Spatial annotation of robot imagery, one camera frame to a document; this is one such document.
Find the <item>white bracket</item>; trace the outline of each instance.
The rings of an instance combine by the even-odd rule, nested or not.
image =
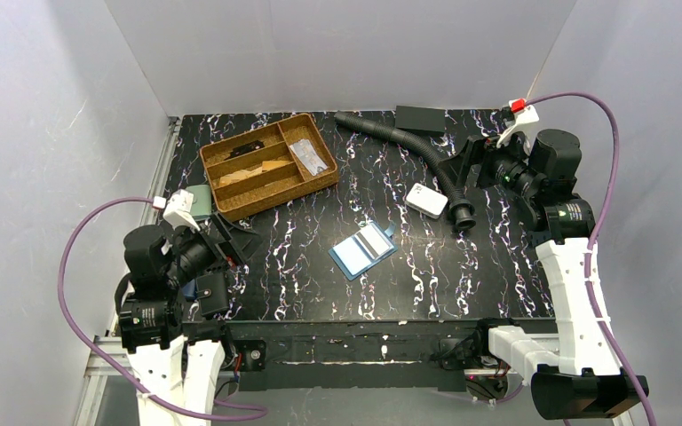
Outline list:
[[[597,245],[591,256],[591,281],[603,318],[597,319],[587,296],[584,279],[586,238],[566,238],[564,244],[547,241],[536,252],[548,277],[559,335],[559,371],[581,375],[590,367],[595,375],[619,375],[621,365],[608,345],[599,321],[608,323],[605,300],[599,285]]]
[[[198,342],[187,349],[186,380],[181,374],[185,337],[172,340],[170,348],[157,344],[138,346],[129,355],[134,375],[152,395],[198,413],[211,413],[218,371],[226,354],[221,343]],[[174,414],[158,406],[149,395],[137,392],[140,426],[210,426],[210,421]]]
[[[511,100],[508,103],[508,105],[510,106],[516,100],[518,100],[518,99]],[[535,110],[535,107],[531,106],[531,105],[525,106],[524,109],[517,111],[516,113],[514,113],[513,117],[514,117],[513,122],[511,122],[508,129],[504,130],[504,132],[501,133],[501,137],[498,138],[498,142],[496,143],[496,147],[500,148],[501,146],[508,145],[508,142],[511,140],[512,134],[516,133],[517,131],[523,131],[524,128],[526,128],[529,124],[540,121],[540,116],[537,115],[537,111]],[[524,151],[527,153],[527,155],[529,155],[529,153],[532,151],[531,144],[525,143],[524,144]]]
[[[524,386],[529,386],[537,366],[558,365],[558,355],[546,349],[518,326],[500,326],[488,330],[490,353],[507,362],[516,371]]]
[[[163,220],[170,223],[174,229],[180,226],[189,226],[195,231],[200,231],[200,226],[190,214],[193,203],[193,193],[183,189],[178,190],[169,198],[166,210],[163,211]]]

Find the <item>black tool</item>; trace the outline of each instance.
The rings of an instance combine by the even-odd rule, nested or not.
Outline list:
[[[440,154],[432,147],[429,140],[351,113],[338,112],[333,118],[344,127],[368,133],[382,140],[390,140],[421,156],[438,178],[440,190],[448,197],[448,218],[454,222],[454,231],[465,231],[476,224],[472,216],[474,206],[464,198],[464,185],[455,185],[450,176],[439,166]]]
[[[249,154],[252,151],[257,151],[260,148],[265,148],[266,144],[263,143],[262,140],[256,140],[254,142],[249,142],[249,144],[244,144],[241,146],[237,146],[236,148],[231,150],[231,153],[226,157],[227,160],[236,158],[240,155],[245,155]]]

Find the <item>black flexible hose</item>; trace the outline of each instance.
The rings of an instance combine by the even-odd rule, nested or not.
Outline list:
[[[409,151],[421,156],[438,178],[440,190],[448,197],[448,218],[454,222],[455,231],[464,231],[474,226],[474,206],[464,198],[464,189],[456,187],[446,172],[438,166],[440,154],[429,140],[413,135],[407,131],[396,129],[379,122],[345,112],[337,112],[333,116],[338,124],[351,130],[367,133],[375,138],[394,142]]]

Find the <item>red connector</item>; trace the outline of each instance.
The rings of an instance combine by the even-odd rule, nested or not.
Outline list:
[[[511,112],[516,114],[526,106],[526,99],[516,99],[511,103]]]

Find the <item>wicker basket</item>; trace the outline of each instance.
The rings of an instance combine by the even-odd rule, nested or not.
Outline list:
[[[289,149],[290,145],[300,139],[309,139],[312,142],[315,152],[328,165],[325,171],[313,176]],[[262,142],[262,148],[227,158],[235,148],[258,140]],[[200,149],[200,158],[205,165],[216,208],[231,221],[254,215],[338,182],[336,160],[325,146],[309,114],[295,115],[204,146]],[[218,184],[224,175],[237,170],[254,170],[262,162],[269,160],[285,160],[290,163],[232,184]]]

